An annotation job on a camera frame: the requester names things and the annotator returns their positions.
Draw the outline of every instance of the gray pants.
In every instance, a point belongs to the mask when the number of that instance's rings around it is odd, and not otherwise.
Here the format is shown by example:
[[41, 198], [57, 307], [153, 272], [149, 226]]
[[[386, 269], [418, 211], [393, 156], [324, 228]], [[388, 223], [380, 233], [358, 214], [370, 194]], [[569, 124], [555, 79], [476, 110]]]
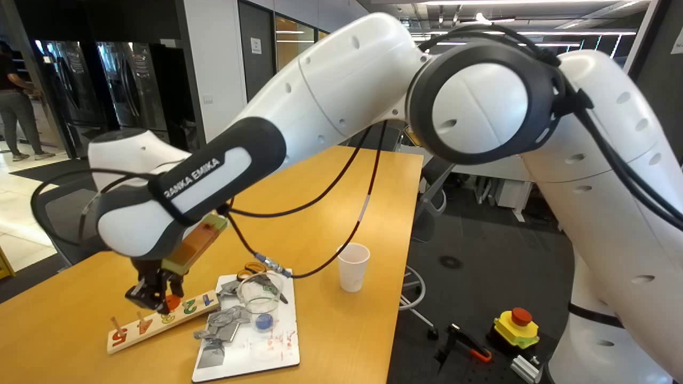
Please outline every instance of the gray pants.
[[36, 116], [29, 97], [23, 93], [0, 92], [0, 117], [5, 124], [5, 140], [12, 154], [20, 154], [16, 146], [16, 121], [19, 120], [24, 135], [31, 143], [36, 154], [42, 154], [40, 137], [36, 126]]

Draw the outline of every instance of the wooden peg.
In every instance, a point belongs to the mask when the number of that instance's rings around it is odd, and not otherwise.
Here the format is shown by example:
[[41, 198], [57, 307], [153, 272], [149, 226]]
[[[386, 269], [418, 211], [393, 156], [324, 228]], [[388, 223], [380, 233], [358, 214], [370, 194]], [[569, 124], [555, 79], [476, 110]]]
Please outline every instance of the wooden peg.
[[121, 326], [119, 325], [119, 322], [116, 321], [116, 317], [112, 316], [112, 317], [111, 317], [111, 322], [112, 322], [112, 324], [114, 324], [114, 328], [116, 328], [116, 331], [117, 331], [120, 335], [124, 335], [124, 334], [126, 333], [126, 332], [121, 328]]

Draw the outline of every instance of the window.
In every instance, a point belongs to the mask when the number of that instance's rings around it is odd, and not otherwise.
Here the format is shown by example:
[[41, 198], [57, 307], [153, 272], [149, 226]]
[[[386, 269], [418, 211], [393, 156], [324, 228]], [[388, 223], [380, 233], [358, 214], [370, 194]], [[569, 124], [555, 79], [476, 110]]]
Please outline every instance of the window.
[[314, 44], [313, 28], [284, 17], [275, 17], [277, 70]]

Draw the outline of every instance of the white paper cup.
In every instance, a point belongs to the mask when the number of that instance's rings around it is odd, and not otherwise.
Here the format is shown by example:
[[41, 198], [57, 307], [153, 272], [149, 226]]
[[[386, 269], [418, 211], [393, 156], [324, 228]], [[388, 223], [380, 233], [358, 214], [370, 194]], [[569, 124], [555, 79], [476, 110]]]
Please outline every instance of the white paper cup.
[[348, 243], [337, 257], [339, 264], [339, 282], [346, 292], [358, 292], [363, 287], [363, 276], [370, 251], [356, 243]]

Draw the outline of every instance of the wooden table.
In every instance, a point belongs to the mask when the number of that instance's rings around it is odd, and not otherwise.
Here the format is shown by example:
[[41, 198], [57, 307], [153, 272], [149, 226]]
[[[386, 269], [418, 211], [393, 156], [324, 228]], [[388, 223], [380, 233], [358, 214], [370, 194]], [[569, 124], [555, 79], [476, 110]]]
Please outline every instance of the wooden table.
[[[334, 147], [261, 181], [235, 207], [277, 212], [301, 205], [329, 185], [352, 152]], [[374, 151], [361, 150], [319, 203], [277, 219], [236, 216], [250, 245], [296, 273], [329, 258], [353, 228], [367, 193]], [[294, 282], [301, 364], [226, 379], [230, 383], [385, 383], [408, 254], [422, 157], [383, 152], [370, 204], [354, 238], [370, 249], [363, 289], [339, 287], [337, 263]], [[227, 229], [185, 277], [188, 296], [253, 261]], [[206, 316], [113, 355], [110, 317], [136, 319], [124, 298], [136, 282], [130, 261], [99, 253], [0, 305], [3, 383], [190, 383]]]

